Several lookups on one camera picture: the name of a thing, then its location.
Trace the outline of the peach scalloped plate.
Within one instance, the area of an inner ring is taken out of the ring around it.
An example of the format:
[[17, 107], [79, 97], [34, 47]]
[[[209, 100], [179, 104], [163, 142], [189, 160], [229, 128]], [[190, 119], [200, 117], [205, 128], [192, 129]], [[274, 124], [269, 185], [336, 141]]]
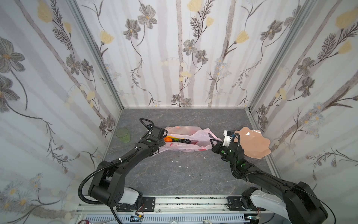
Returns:
[[240, 136], [240, 144], [244, 150], [244, 155], [254, 159], [262, 159], [271, 154], [270, 140], [263, 137], [261, 131], [251, 130], [243, 127], [240, 131], [235, 131]]

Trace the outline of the pink plastic bag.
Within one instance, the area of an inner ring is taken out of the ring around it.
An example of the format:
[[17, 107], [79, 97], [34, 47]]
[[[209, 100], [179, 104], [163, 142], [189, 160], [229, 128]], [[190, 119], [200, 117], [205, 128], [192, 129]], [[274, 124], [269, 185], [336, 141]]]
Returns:
[[166, 127], [168, 132], [165, 137], [165, 145], [160, 147], [159, 152], [182, 151], [196, 152], [211, 150], [213, 145], [222, 141], [209, 129], [195, 126]]

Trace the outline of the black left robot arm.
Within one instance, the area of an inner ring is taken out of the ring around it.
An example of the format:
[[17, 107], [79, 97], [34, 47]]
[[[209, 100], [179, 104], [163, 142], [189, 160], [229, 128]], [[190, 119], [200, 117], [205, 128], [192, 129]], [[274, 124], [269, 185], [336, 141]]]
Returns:
[[77, 194], [81, 201], [114, 208], [119, 204], [135, 204], [140, 193], [125, 187], [127, 174], [141, 161], [159, 152], [165, 145], [168, 131], [151, 120], [139, 120], [147, 129], [142, 138], [124, 156], [113, 161], [101, 162], [97, 169], [80, 183]]

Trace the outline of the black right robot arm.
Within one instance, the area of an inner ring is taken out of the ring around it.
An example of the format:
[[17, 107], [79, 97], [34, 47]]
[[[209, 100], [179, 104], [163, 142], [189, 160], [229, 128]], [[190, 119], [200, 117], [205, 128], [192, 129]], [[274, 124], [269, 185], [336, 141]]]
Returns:
[[317, 198], [308, 184], [285, 181], [262, 171], [245, 159], [240, 142], [224, 145], [211, 139], [210, 143], [212, 151], [229, 163], [234, 178], [257, 185], [242, 193], [245, 209], [264, 208], [292, 224], [322, 224], [328, 219], [331, 208]]

